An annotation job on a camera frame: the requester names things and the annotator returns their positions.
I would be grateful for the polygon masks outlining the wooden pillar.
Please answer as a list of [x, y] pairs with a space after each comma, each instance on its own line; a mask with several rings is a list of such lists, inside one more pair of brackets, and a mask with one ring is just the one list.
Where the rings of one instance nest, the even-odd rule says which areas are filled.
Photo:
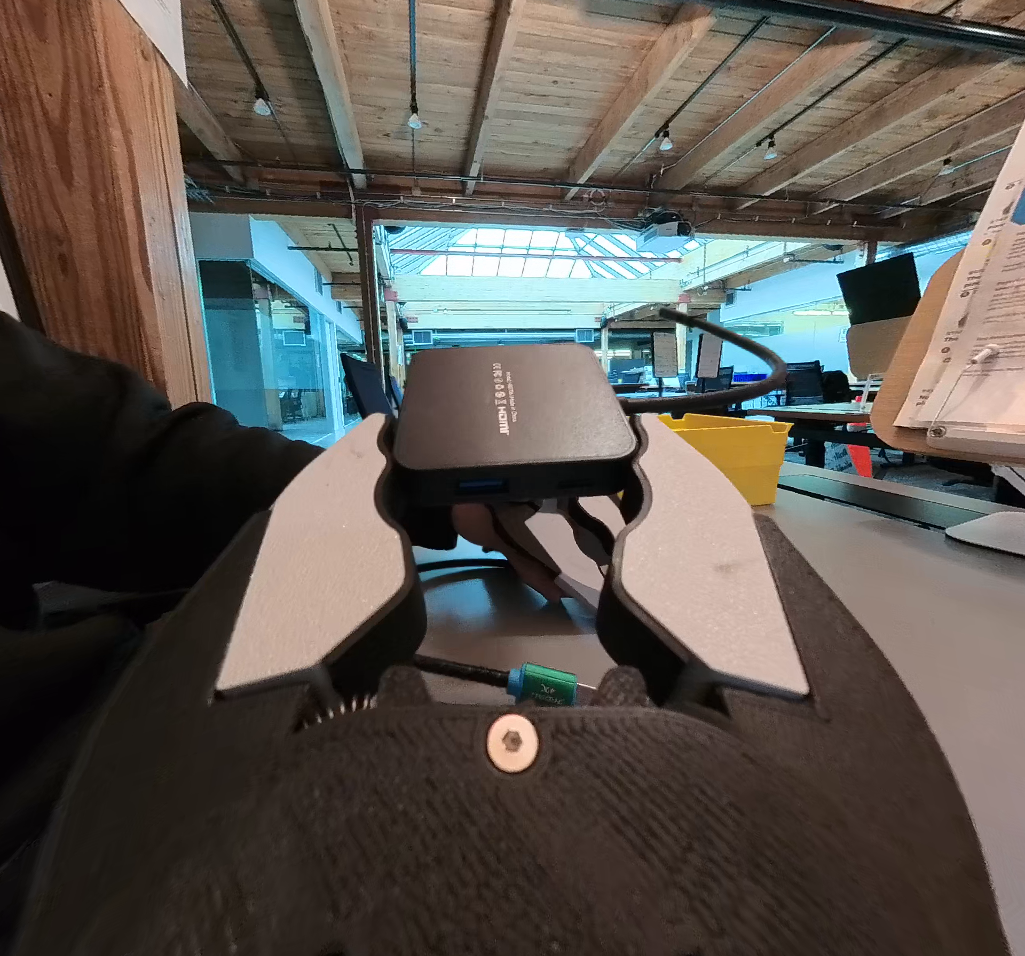
[[171, 68], [119, 0], [1, 0], [2, 194], [43, 330], [211, 400]]

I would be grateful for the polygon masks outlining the yellow plastic bin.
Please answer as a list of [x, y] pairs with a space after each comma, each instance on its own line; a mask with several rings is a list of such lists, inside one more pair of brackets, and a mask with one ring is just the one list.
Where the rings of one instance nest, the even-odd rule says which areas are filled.
[[792, 424], [700, 413], [659, 419], [722, 471], [752, 507], [775, 503]]

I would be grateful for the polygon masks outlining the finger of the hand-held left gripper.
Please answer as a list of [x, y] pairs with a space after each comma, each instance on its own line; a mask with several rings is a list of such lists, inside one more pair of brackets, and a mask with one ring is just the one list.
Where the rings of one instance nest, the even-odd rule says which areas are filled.
[[607, 501], [609, 497], [557, 497], [545, 500], [545, 513], [557, 514], [570, 527], [577, 549], [606, 573], [612, 562], [617, 533], [583, 505], [584, 500]]
[[565, 592], [557, 584], [557, 572], [515, 539], [506, 525], [512, 505], [461, 503], [452, 507], [452, 524], [458, 536], [489, 552], [501, 554], [519, 578], [548, 604], [559, 604]]

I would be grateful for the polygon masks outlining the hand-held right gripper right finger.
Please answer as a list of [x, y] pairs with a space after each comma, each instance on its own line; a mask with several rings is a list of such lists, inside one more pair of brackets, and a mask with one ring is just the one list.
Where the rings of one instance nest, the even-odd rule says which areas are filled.
[[720, 688], [801, 702], [811, 688], [750, 504], [654, 414], [636, 415], [623, 530], [597, 636], [653, 702]]

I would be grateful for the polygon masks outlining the wooden work table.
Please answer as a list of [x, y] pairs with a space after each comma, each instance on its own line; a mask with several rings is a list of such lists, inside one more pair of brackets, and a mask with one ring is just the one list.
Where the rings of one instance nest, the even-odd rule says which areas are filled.
[[869, 412], [855, 404], [820, 404], [762, 409], [758, 415], [775, 422], [788, 423], [789, 439], [799, 448], [806, 465], [826, 467], [826, 445], [881, 447], [872, 431]]

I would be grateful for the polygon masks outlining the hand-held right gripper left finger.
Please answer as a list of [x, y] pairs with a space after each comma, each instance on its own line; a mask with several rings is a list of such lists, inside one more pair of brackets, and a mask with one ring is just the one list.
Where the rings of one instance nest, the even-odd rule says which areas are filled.
[[427, 610], [407, 532], [391, 513], [393, 419], [373, 414], [275, 501], [215, 690], [308, 685], [370, 698], [416, 654]]

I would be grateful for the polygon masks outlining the black ceiling rail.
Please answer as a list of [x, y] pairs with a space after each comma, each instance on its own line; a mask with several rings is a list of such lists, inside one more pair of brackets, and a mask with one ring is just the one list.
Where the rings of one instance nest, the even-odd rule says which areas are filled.
[[863, 30], [1022, 58], [1024, 33], [1014, 27], [986, 25], [941, 14], [920, 12], [858, 0], [676, 0], [709, 9], [734, 9], [758, 15], [791, 17], [827, 27]]

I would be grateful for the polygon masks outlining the person's left forearm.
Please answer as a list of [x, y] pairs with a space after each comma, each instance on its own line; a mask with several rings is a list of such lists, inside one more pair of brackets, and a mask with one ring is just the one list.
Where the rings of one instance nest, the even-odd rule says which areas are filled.
[[135, 371], [2, 314], [1, 616], [36, 621], [47, 582], [193, 587], [322, 449], [224, 409], [174, 409]]

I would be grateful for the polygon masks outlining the black usb hub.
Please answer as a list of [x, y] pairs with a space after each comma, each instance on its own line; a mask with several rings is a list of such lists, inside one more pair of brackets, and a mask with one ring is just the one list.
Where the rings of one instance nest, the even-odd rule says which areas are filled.
[[637, 447], [594, 352], [563, 342], [415, 355], [391, 455], [411, 501], [450, 506], [616, 494]]

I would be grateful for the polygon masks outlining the black computer monitor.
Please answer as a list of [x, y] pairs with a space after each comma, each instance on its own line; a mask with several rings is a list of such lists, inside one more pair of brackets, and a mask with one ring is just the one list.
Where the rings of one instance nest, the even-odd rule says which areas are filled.
[[921, 297], [916, 258], [908, 253], [840, 271], [837, 281], [850, 327], [909, 318]]

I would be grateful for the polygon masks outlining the cardboard document stand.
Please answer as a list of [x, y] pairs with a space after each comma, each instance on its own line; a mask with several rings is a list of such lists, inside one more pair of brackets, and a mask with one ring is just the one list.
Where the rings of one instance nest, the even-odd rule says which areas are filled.
[[848, 328], [846, 345], [855, 381], [885, 377], [912, 317], [861, 322]]
[[898, 450], [987, 464], [1023, 495], [1023, 130], [963, 252], [929, 280], [870, 422]]

